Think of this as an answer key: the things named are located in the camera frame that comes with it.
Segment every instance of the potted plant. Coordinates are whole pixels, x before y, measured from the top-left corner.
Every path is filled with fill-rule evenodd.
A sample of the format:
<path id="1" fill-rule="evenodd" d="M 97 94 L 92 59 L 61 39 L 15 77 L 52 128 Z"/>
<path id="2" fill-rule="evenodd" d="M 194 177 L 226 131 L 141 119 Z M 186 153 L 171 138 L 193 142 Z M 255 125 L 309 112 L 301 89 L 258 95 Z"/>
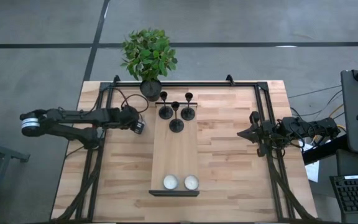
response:
<path id="1" fill-rule="evenodd" d="M 175 50 L 169 46 L 164 30 L 143 29 L 129 34 L 122 43 L 126 59 L 121 64 L 136 80 L 142 79 L 140 91 L 149 101 L 157 101 L 162 89 L 159 75 L 167 76 L 176 69 Z"/>

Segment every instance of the black plant pot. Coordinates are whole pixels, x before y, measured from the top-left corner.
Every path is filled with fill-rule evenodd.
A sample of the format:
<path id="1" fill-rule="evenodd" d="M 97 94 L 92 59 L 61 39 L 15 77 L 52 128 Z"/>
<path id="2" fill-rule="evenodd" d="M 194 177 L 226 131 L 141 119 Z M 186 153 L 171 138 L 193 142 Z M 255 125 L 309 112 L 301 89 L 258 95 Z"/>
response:
<path id="1" fill-rule="evenodd" d="M 140 91 L 150 102 L 155 102 L 160 98 L 161 89 L 162 85 L 159 80 L 144 80 L 140 84 Z"/>

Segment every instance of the white candle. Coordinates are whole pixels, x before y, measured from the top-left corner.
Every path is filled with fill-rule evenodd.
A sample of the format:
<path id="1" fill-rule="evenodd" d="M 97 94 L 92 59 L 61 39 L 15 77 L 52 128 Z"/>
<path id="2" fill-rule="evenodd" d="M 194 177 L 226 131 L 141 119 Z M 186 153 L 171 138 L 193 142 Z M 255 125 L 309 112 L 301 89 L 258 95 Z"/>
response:
<path id="1" fill-rule="evenodd" d="M 185 179 L 185 187 L 188 190 L 196 190 L 198 188 L 198 179 L 194 175 L 189 175 Z"/>
<path id="2" fill-rule="evenodd" d="M 166 175 L 163 183 L 166 189 L 173 190 L 178 187 L 179 181 L 174 175 Z"/>

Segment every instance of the metal bracket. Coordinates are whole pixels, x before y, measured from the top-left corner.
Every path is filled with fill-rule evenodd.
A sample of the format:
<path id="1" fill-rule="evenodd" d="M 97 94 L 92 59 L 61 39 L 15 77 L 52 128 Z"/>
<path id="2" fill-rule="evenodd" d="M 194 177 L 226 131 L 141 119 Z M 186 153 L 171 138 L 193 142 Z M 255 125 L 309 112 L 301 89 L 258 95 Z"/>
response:
<path id="1" fill-rule="evenodd" d="M 258 82 L 257 84 L 261 89 L 269 91 L 269 86 L 267 85 L 267 82 Z"/>
<path id="2" fill-rule="evenodd" d="M 121 79 L 119 78 L 118 75 L 116 75 L 116 76 L 114 77 L 113 82 L 114 82 L 114 83 L 117 83 L 118 81 L 121 81 Z"/>
<path id="3" fill-rule="evenodd" d="M 102 91 L 102 90 L 105 90 L 107 88 L 109 88 L 109 86 L 111 86 L 111 82 L 102 82 L 100 83 L 100 86 L 99 86 L 99 91 Z"/>
<path id="4" fill-rule="evenodd" d="M 230 81 L 230 86 L 236 85 L 236 83 L 234 82 L 233 77 L 231 77 L 231 75 L 227 75 L 226 81 Z"/>

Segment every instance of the wooden table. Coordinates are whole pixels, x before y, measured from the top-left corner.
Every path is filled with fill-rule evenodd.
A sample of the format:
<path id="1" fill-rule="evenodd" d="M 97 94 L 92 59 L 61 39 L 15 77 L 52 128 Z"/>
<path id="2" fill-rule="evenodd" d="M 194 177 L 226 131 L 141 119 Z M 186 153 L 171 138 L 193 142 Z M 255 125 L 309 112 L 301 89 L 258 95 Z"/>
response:
<path id="1" fill-rule="evenodd" d="M 99 84 L 100 82 L 84 82 L 78 103 L 79 110 L 92 108 Z M 284 82 L 268 81 L 268 87 L 276 119 L 291 116 Z M 121 90 L 125 95 L 139 93 L 137 87 L 125 87 Z M 93 221 L 277 221 L 266 157 L 259 158 L 256 153 L 258 146 L 236 134 L 250 126 L 249 115 L 252 111 L 257 111 L 254 89 L 168 87 L 163 90 L 168 92 L 168 101 L 184 101 L 185 93 L 192 92 L 193 101 L 198 103 L 196 119 L 200 195 L 195 198 L 162 198 L 148 193 L 156 116 L 155 105 L 151 103 L 150 108 L 143 113 L 146 127 L 142 135 L 128 130 L 107 131 Z M 122 101 L 123 97 L 114 91 L 112 106 L 120 107 Z M 145 107 L 144 100 L 139 97 L 130 98 L 129 104 L 139 111 Z M 67 153 L 80 146 L 78 141 L 71 142 Z M 86 151 L 80 150 L 66 159 L 52 218 L 62 214 L 78 193 L 85 157 Z M 300 150 L 295 147 L 286 148 L 284 161 L 291 191 L 302 206 L 316 216 Z M 89 199 L 85 200 L 84 211 L 87 211 L 88 201 Z"/>

